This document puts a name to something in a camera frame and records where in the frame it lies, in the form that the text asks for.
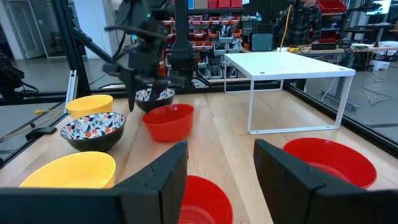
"door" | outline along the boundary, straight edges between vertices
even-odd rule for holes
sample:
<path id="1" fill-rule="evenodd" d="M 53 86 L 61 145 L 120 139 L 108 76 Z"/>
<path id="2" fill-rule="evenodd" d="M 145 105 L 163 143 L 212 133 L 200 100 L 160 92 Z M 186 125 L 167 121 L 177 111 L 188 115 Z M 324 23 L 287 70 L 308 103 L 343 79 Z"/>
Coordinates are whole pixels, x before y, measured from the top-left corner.
<path id="1" fill-rule="evenodd" d="M 26 58 L 45 55 L 29 3 L 27 1 L 8 1 L 7 5 Z"/>

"plaid shirt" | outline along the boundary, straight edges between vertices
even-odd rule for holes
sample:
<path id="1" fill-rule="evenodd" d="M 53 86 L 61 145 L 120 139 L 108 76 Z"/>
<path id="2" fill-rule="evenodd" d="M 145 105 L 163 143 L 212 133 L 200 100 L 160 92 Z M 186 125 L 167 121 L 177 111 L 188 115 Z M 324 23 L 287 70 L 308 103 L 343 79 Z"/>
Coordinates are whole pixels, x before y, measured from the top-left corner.
<path id="1" fill-rule="evenodd" d="M 279 20 L 274 27 L 274 35 L 283 33 L 285 31 L 286 17 L 289 8 L 285 9 Z M 317 5 L 312 9 L 303 6 L 303 2 L 300 5 L 292 6 L 289 16 L 289 24 L 287 26 L 287 33 L 284 41 L 284 45 L 303 45 L 308 44 L 310 28 L 313 28 L 312 41 L 318 41 L 321 29 L 322 29 L 322 14 L 321 10 Z"/>

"floral bowl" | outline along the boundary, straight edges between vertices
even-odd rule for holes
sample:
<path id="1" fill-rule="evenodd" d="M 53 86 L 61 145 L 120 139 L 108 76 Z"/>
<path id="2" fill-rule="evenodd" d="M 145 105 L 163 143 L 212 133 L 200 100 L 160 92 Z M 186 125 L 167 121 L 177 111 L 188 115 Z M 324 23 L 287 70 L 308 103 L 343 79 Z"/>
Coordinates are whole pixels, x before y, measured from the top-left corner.
<path id="1" fill-rule="evenodd" d="M 106 152 L 122 137 L 125 123 L 123 114 L 91 114 L 65 125 L 61 129 L 61 137 L 81 152 Z"/>
<path id="2" fill-rule="evenodd" d="M 170 105 L 173 103 L 175 91 L 167 88 L 162 93 L 158 99 L 155 100 L 154 105 L 150 106 L 149 97 L 152 89 L 140 90 L 136 93 L 136 104 L 145 113 L 149 113 L 150 110 L 155 108 Z"/>

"yellow bowl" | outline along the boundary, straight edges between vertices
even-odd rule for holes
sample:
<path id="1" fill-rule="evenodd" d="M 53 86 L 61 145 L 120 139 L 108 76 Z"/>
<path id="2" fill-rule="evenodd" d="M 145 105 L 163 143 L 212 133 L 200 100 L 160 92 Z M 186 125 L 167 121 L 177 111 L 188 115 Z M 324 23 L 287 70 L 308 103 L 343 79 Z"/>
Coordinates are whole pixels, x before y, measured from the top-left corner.
<path id="1" fill-rule="evenodd" d="M 112 112 L 113 97 L 93 95 L 75 99 L 67 104 L 67 110 L 74 119 L 90 114 Z"/>
<path id="2" fill-rule="evenodd" d="M 114 186 L 114 159 L 103 152 L 80 152 L 54 160 L 19 187 L 101 189 Z"/>

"wooden table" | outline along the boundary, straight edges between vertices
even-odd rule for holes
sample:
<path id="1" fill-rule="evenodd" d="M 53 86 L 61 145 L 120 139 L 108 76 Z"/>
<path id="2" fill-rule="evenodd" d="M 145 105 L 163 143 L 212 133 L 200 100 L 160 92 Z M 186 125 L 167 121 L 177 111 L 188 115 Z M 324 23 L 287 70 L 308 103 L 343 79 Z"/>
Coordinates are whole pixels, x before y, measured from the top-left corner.
<path id="1" fill-rule="evenodd" d="M 256 93 L 253 128 L 325 125 L 331 119 L 286 91 Z M 252 136 L 246 130 L 248 94 L 224 93 L 178 95 L 174 103 L 195 106 L 195 120 L 189 142 L 188 173 L 206 177 L 228 195 L 234 210 L 234 223 L 272 223 L 262 196 L 253 163 L 256 138 L 283 147 L 296 138 L 331 139 L 358 150 L 376 167 L 378 178 L 370 190 L 398 188 L 398 161 L 346 128 L 338 131 L 285 133 Z M 114 111 L 127 116 L 122 139 L 109 154 L 117 163 L 116 181 L 120 182 L 152 162 L 173 144 L 153 142 L 142 124 L 143 113 L 128 111 L 126 99 L 114 101 Z M 1 187 L 17 187 L 33 171 L 59 157 L 76 153 L 60 137 L 59 130 L 71 121 L 65 118 L 58 131 L 43 136 L 0 170 Z"/>

